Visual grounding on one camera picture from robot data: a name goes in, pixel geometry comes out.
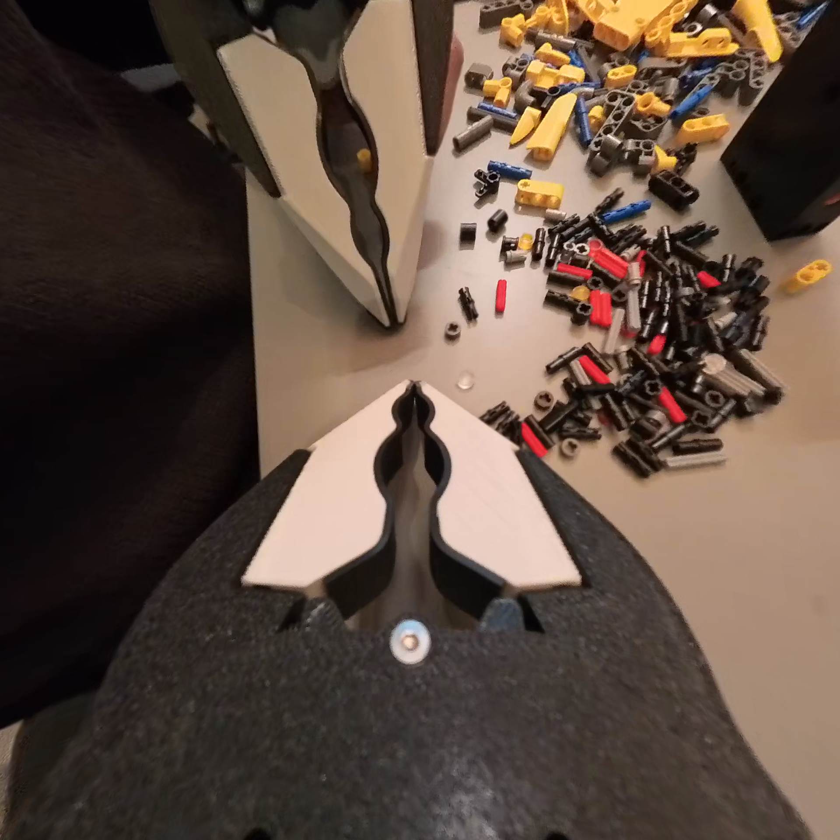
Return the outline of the pile of yellow black bricks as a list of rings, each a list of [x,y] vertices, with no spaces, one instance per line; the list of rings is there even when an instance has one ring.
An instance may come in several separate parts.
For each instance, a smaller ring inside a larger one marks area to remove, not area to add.
[[[480,96],[457,152],[504,132],[534,161],[574,133],[586,167],[616,166],[683,212],[698,198],[685,173],[698,148],[730,130],[717,100],[751,107],[771,67],[789,59],[829,2],[486,2],[479,28],[508,50],[499,73],[473,64]]]

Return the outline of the black perforated block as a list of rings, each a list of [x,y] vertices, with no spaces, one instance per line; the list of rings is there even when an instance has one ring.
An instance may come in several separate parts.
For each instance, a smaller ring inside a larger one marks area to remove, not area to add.
[[[815,235],[839,216],[839,6],[830,2],[721,163],[769,242]]]

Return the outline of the pile of black red pins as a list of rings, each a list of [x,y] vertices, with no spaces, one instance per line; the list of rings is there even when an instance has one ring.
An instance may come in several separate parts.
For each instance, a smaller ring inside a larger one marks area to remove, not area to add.
[[[763,260],[709,259],[718,227],[704,222],[653,233],[634,219],[649,202],[618,206],[615,190],[586,216],[546,210],[532,234],[500,238],[500,261],[546,272],[543,306],[592,328],[546,363],[560,394],[540,391],[529,415],[507,401],[479,420],[538,457],[567,459],[614,436],[612,456],[636,478],[721,466],[720,431],[779,405],[786,386],[759,352],[770,330]]]

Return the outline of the yellow two-hole connector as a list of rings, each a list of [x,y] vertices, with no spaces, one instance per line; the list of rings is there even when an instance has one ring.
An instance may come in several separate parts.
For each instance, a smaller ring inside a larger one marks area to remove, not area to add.
[[[799,268],[782,285],[783,293],[792,295],[812,288],[833,273],[833,265],[827,259],[815,259]]]

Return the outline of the person's dark sweater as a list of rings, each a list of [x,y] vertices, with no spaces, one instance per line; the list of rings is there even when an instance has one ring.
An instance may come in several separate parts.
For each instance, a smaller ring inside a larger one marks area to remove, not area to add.
[[[93,690],[257,475],[245,183],[2,2],[2,728]]]

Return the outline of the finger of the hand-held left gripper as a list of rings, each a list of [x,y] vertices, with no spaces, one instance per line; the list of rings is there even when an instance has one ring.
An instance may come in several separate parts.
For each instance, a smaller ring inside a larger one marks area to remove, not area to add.
[[[387,327],[397,324],[354,242],[347,203],[319,148],[319,105],[305,65],[259,35],[218,49],[218,60],[266,157],[289,219],[350,294]]]
[[[413,294],[434,159],[427,154],[413,10],[373,1],[345,40],[342,84],[375,172],[350,177],[351,228],[374,272],[384,325],[400,325]]]

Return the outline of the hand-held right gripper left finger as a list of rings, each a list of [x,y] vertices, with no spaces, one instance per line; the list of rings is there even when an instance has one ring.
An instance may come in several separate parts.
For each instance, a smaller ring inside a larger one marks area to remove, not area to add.
[[[383,593],[396,562],[391,483],[404,465],[415,395],[412,381],[398,383],[306,451],[243,586],[326,597],[342,616]]]

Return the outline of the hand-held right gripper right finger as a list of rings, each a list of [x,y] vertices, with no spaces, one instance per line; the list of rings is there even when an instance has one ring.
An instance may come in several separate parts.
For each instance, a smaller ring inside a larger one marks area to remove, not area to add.
[[[481,618],[500,597],[581,587],[583,574],[520,447],[428,383],[416,381],[415,406],[434,483],[430,571],[444,599]]]

